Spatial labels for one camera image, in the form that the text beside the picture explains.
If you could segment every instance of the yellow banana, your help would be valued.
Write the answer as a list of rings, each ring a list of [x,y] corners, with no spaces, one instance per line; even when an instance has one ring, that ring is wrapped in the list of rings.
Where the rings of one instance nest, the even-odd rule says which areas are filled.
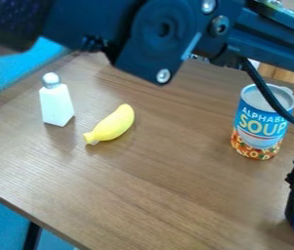
[[[109,141],[125,133],[134,123],[135,112],[128,104],[121,105],[115,112],[102,120],[91,133],[84,134],[86,144],[96,145]]]

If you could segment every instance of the blue wall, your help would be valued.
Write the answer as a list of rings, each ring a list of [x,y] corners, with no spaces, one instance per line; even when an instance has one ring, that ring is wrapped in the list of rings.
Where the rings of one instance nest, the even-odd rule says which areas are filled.
[[[22,250],[29,220],[0,204],[0,250]],[[73,246],[42,231],[38,250],[72,250]]]
[[[64,47],[40,38],[26,53],[0,57],[0,91],[67,52]]]

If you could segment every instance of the alphabet soup can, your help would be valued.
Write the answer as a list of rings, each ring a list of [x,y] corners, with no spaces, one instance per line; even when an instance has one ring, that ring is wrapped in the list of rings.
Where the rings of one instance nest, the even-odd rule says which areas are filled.
[[[275,97],[288,112],[294,110],[293,92],[269,84]],[[280,150],[288,122],[276,113],[252,84],[242,89],[233,122],[231,145],[241,155],[256,159],[274,158]]]

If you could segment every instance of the blue label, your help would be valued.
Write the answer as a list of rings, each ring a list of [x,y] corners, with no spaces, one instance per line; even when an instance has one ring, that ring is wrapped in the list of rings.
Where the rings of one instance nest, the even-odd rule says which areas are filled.
[[[276,112],[262,111],[240,100],[234,127],[248,145],[269,148],[282,140],[288,122]]]

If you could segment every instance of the white salt shaker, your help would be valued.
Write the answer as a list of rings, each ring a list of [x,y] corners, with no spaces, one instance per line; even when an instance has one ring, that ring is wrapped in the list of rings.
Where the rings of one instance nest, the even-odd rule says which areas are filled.
[[[42,77],[43,87],[39,91],[42,120],[63,127],[74,116],[73,105],[67,86],[61,83],[56,73]]]

